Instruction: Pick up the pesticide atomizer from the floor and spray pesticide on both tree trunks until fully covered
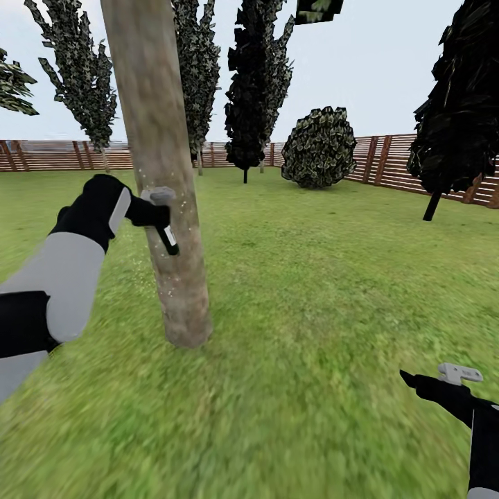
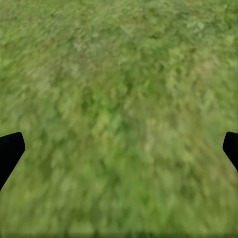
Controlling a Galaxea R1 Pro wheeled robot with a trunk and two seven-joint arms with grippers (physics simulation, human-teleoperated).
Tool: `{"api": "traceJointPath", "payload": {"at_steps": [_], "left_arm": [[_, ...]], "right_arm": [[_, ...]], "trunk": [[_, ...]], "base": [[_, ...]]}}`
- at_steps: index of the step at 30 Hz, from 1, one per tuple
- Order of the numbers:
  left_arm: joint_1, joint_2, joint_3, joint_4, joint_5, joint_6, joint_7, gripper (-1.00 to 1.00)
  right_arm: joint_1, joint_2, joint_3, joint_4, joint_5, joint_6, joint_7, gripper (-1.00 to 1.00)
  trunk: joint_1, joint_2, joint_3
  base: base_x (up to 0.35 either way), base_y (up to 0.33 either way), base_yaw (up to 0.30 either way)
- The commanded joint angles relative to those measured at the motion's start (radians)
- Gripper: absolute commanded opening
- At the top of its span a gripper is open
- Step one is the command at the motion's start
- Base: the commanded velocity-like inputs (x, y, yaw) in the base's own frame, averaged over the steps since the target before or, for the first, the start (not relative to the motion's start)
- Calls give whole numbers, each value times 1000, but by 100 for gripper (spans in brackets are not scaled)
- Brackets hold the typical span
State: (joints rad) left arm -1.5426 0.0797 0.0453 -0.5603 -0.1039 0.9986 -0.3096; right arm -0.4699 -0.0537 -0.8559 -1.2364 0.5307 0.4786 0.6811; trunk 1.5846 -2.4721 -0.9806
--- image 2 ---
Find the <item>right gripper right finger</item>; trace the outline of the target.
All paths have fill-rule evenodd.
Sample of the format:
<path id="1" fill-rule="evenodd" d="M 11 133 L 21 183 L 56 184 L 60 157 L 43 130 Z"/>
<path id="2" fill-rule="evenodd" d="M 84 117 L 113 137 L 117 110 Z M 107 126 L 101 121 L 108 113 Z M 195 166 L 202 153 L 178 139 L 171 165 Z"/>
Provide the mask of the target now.
<path id="1" fill-rule="evenodd" d="M 223 150 L 238 171 L 238 134 L 227 132 Z"/>

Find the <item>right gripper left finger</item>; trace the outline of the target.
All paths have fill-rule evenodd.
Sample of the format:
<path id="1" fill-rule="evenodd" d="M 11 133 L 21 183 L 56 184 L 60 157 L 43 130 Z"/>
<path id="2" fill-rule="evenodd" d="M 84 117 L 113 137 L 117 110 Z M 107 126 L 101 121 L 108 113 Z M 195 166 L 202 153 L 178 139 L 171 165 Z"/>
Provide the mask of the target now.
<path id="1" fill-rule="evenodd" d="M 21 132 L 0 137 L 0 190 L 25 151 Z"/>

